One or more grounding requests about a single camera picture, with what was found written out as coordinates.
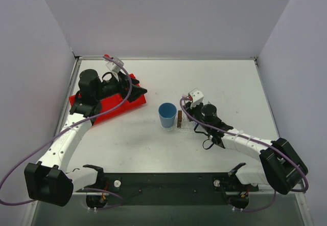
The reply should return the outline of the blue plastic cup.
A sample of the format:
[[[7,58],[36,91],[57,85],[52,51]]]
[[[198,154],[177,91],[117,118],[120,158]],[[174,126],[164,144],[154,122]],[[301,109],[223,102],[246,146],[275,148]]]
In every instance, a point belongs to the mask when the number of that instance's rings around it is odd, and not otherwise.
[[[160,122],[163,128],[171,128],[177,115],[177,108],[172,103],[163,103],[158,109]]]

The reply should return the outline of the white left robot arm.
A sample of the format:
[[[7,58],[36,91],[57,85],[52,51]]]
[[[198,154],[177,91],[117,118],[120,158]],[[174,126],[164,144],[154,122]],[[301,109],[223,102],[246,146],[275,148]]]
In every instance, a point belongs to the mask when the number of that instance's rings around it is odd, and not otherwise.
[[[97,71],[80,73],[77,93],[71,97],[71,109],[63,134],[55,138],[48,151],[36,164],[28,163],[24,170],[28,195],[31,199],[65,206],[72,194],[84,188],[99,191],[106,187],[103,168],[84,165],[67,170],[68,164],[88,130],[101,121],[134,109],[146,102],[147,90],[140,87],[134,75],[118,72],[108,80]]]

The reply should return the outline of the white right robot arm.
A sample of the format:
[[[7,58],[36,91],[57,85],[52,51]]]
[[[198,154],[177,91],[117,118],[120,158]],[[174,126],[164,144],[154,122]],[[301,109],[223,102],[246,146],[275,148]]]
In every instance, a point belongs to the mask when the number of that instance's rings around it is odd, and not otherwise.
[[[308,169],[286,139],[266,140],[245,134],[218,118],[217,109],[212,104],[200,102],[194,105],[192,101],[181,99],[180,107],[189,121],[203,128],[202,134],[212,145],[237,151],[258,161],[256,166],[238,164],[229,172],[242,186],[269,185],[283,195],[308,190]]]

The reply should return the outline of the clear textured holder with wood ends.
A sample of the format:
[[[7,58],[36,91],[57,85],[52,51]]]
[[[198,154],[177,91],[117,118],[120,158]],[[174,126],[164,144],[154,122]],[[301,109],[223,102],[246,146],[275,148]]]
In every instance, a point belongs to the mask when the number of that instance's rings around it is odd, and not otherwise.
[[[182,110],[177,112],[177,129],[180,130],[192,130],[194,128],[194,123],[188,119]]]

